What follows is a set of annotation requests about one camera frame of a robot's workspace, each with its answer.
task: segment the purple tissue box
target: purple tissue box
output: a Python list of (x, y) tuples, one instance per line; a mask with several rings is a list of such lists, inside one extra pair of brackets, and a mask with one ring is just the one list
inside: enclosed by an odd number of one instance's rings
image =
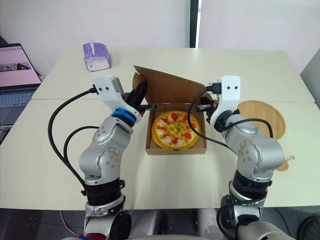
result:
[(98, 42), (89, 42), (83, 45), (83, 52), (84, 63), (88, 71), (111, 68), (111, 58), (106, 45)]

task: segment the laptop screen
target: laptop screen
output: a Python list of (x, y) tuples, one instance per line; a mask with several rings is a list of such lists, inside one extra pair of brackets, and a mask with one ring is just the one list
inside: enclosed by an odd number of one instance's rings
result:
[(21, 45), (0, 47), (0, 88), (40, 83)]

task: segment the pizza box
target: pizza box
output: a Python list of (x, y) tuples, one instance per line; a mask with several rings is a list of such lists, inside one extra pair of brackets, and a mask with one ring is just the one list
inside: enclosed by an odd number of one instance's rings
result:
[[(199, 137), (197, 142), (186, 149), (164, 149), (159, 147), (152, 138), (151, 129), (154, 120), (164, 112), (171, 110), (188, 111), (194, 97), (205, 88), (203, 84), (174, 76), (161, 71), (156, 71), (141, 66), (134, 66), (136, 73), (133, 76), (132, 85), (136, 88), (143, 81), (147, 81), (147, 93), (145, 99), (148, 104), (156, 104), (157, 109), (150, 111), (145, 140), (145, 151), (149, 155), (186, 155), (204, 154), (207, 150), (207, 142)], [(199, 122), (201, 133), (206, 134), (205, 118), (203, 112), (191, 111)]]

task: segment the pizza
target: pizza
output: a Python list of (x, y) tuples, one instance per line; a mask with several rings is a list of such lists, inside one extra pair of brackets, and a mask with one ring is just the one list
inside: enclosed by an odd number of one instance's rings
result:
[[(193, 128), (200, 132), (199, 122), (190, 116)], [(199, 136), (188, 124), (185, 111), (167, 111), (158, 116), (153, 122), (151, 134), (154, 142), (163, 149), (188, 149), (192, 147)]]

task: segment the black power cord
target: black power cord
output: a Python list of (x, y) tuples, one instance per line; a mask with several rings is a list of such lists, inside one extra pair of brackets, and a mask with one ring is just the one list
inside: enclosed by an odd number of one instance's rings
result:
[(221, 210), (222, 209), (225, 209), (225, 208), (229, 208), (229, 207), (234, 207), (234, 206), (237, 206), (237, 205), (243, 205), (243, 204), (253, 204), (253, 203), (257, 203), (257, 202), (260, 202), (262, 201), (263, 199), (265, 199), (267, 196), (267, 192), (265, 192), (265, 194), (263, 196), (261, 196), (260, 198), (258, 199), (252, 199), (252, 200), (246, 200), (246, 201), (237, 201), (237, 202), (232, 202), (232, 203), (227, 203), (223, 206), (221, 206), (218, 211), (216, 212), (216, 223), (220, 229), (220, 231), (223, 233), (223, 235), (225, 235), (225, 237), (229, 240), (237, 240), (236, 237), (232, 237), (230, 236), (224, 229), (223, 227), (221, 226), (221, 223), (220, 223), (220, 214), (221, 214)]
[(69, 162), (69, 159), (68, 159), (68, 144), (71, 140), (71, 138), (78, 132), (80, 132), (81, 130), (84, 130), (84, 129), (98, 129), (99, 127), (98, 126), (82, 126), (82, 127), (79, 127), (78, 129), (74, 130), (72, 133), (70, 133), (70, 135), (66, 138), (65, 142), (64, 142), (64, 146), (63, 146), (63, 157), (64, 157), (64, 161), (66, 163), (68, 163), (70, 166), (70, 162)]
[(192, 129), (192, 131), (193, 131), (195, 134), (197, 134), (198, 136), (200, 136), (200, 137), (202, 137), (202, 138), (204, 138), (204, 139), (206, 139), (206, 140), (209, 140), (209, 141), (211, 141), (211, 142), (214, 142), (214, 143), (216, 143), (216, 144), (220, 144), (220, 145), (226, 147), (227, 149), (230, 149), (225, 143), (220, 142), (220, 141), (217, 141), (217, 140), (214, 140), (214, 139), (212, 139), (212, 138), (210, 138), (210, 137), (207, 137), (207, 136), (202, 135), (201, 133), (197, 132), (197, 131), (195, 130), (195, 128), (192, 126), (192, 124), (191, 124), (191, 119), (190, 119), (191, 110), (192, 110), (193, 106), (195, 105), (196, 101), (198, 100), (198, 98), (200, 98), (200, 97), (202, 96), (202, 94), (204, 94), (204, 93), (207, 92), (207, 91), (209, 91), (209, 87), (206, 87), (206, 88), (203, 89), (201, 92), (199, 92), (198, 95), (195, 96), (195, 98), (192, 100), (192, 102), (191, 102), (191, 104), (190, 104), (190, 106), (189, 106), (189, 108), (188, 108), (188, 113), (187, 113), (188, 124), (189, 124), (190, 128)]
[(228, 130), (228, 129), (232, 128), (233, 126), (235, 126), (237, 124), (242, 124), (242, 123), (245, 123), (245, 122), (261, 122), (261, 123), (264, 123), (268, 127), (270, 138), (274, 137), (274, 133), (272, 131), (272, 127), (271, 127), (270, 123), (268, 121), (264, 120), (264, 119), (261, 119), (261, 118), (247, 118), (247, 119), (243, 119), (243, 120), (240, 120), (240, 121), (232, 122), (228, 126), (223, 128), (221, 131), (223, 132), (225, 130)]
[(49, 123), (48, 123), (48, 137), (49, 137), (49, 142), (51, 144), (51, 147), (53, 149), (53, 151), (55, 152), (55, 154), (60, 158), (60, 160), (67, 166), (67, 168), (73, 173), (73, 175), (79, 180), (79, 182), (81, 183), (81, 185), (83, 186), (84, 189), (86, 189), (86, 185), (85, 185), (85, 181), (79, 176), (79, 174), (76, 172), (76, 170), (71, 166), (71, 164), (69, 163), (69, 161), (66, 161), (65, 158), (62, 156), (62, 154), (59, 152), (54, 138), (53, 138), (53, 134), (52, 134), (52, 128), (53, 128), (53, 124), (54, 124), (54, 120), (56, 118), (56, 116), (58, 115), (58, 113), (68, 104), (72, 103), (73, 101), (87, 95), (87, 94), (91, 94), (91, 93), (98, 93), (97, 89), (95, 87), (90, 88), (87, 91), (84, 91), (72, 98), (70, 98), (69, 100), (65, 101), (64, 103), (62, 103), (51, 115)]

